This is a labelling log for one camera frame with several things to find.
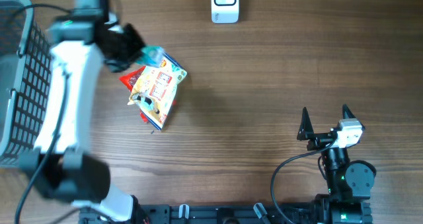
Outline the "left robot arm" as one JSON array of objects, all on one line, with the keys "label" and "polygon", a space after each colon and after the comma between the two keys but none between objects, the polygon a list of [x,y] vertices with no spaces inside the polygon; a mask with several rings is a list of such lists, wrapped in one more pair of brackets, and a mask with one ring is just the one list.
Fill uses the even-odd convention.
[{"label": "left robot arm", "polygon": [[54,19],[49,37],[52,80],[44,123],[33,149],[19,155],[27,188],[109,223],[146,223],[137,198],[113,185],[108,165],[89,153],[100,70],[128,69],[141,56],[143,40],[132,25],[120,26],[109,0],[75,0]]}]

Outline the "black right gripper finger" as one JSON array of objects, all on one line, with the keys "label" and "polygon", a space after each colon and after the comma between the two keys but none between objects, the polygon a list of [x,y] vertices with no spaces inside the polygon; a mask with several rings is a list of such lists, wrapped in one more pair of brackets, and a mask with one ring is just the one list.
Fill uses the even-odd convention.
[{"label": "black right gripper finger", "polygon": [[347,104],[342,106],[342,129],[358,129],[365,130],[365,126],[353,115]]},{"label": "black right gripper finger", "polygon": [[298,134],[297,134],[297,140],[304,141],[304,140],[310,140],[313,139],[315,136],[313,126],[309,117],[309,113],[307,111],[307,108],[304,107],[302,110],[301,115],[301,123],[299,126]]}]

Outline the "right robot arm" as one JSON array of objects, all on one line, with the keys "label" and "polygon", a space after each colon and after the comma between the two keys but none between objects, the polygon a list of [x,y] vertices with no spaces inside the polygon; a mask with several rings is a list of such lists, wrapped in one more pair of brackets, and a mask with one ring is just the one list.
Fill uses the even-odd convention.
[{"label": "right robot arm", "polygon": [[297,139],[307,140],[307,150],[321,155],[328,188],[328,194],[318,194],[311,202],[312,223],[373,222],[367,201],[377,171],[369,162],[351,161],[348,156],[348,149],[360,142],[364,131],[364,125],[347,105],[342,107],[342,119],[326,133],[314,132],[309,113],[303,109]]}]

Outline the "green tissue pack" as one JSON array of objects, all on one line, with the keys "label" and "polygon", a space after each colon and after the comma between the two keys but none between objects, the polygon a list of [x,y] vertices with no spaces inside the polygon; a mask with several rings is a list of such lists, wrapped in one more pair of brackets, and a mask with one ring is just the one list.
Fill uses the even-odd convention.
[{"label": "green tissue pack", "polygon": [[146,46],[141,49],[141,56],[136,59],[136,63],[150,67],[160,67],[165,50],[160,46]]}]

